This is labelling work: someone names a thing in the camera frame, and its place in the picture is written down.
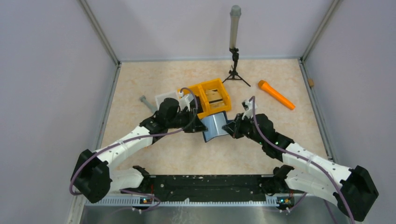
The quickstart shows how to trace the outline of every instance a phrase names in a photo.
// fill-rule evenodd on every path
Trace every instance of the orange tube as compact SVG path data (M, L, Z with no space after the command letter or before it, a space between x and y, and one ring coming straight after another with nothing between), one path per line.
M279 102L281 102L287 108L293 110L296 107L288 99L286 99L279 92L277 92L274 88L272 88L266 81L260 80L259 88L266 91L269 95L271 95L273 98L277 99Z

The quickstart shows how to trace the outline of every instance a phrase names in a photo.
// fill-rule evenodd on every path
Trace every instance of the tabletop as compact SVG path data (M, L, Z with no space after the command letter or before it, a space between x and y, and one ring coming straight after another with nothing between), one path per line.
M225 79L231 60L165 61L122 63L102 147L131 132L152 113L139 97L156 105L155 95L167 93L216 78ZM292 138L307 150L326 158L312 105L297 59L239 60L242 81L227 80L224 86L231 98L228 119L244 112L242 101L256 96L258 109L274 123L279 133ZM289 99L290 110L258 88L263 79ZM219 136L205 143L202 133L177 133L160 139L122 162L118 169L134 165L155 175L272 174L281 162L268 157L250 139Z

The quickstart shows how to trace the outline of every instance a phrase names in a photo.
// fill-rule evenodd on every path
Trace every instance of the yellow bin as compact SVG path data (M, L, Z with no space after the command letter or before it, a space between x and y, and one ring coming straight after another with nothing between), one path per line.
M217 78L211 81L199 83L197 85L189 86L188 88L191 89L197 97L199 97L199 101L201 102L203 112L198 114L199 119L214 113L219 113L221 111L231 110L231 99L221 79ZM219 106L216 108L212 107L208 98L206 97L207 90L217 91L223 100L224 106Z

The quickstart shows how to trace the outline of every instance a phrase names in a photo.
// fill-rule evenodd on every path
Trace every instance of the tripod stand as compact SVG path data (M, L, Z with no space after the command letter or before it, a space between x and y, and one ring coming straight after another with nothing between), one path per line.
M240 80L246 83L246 85L249 85L242 77L238 75L238 72L236 71L236 66L238 65L238 59L239 59L239 53L238 53L238 48L233 48L230 49L230 52L233 54L233 61L234 61L234 66L232 67L232 70L230 70L228 73L230 74L226 79L224 79L223 83L227 80Z

